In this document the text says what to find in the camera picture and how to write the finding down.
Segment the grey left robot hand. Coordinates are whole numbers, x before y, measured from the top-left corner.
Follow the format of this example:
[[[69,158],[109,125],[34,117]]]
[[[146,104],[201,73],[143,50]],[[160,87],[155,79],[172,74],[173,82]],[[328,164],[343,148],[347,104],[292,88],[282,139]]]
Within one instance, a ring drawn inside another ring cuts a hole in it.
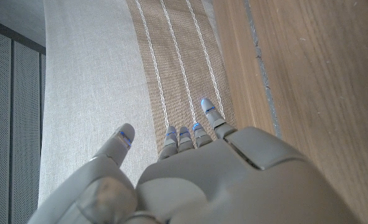
[[[163,150],[132,184],[121,165],[134,128],[120,126],[37,209],[31,223],[359,223],[302,153],[255,127],[229,125],[210,100],[201,124],[166,130]]]

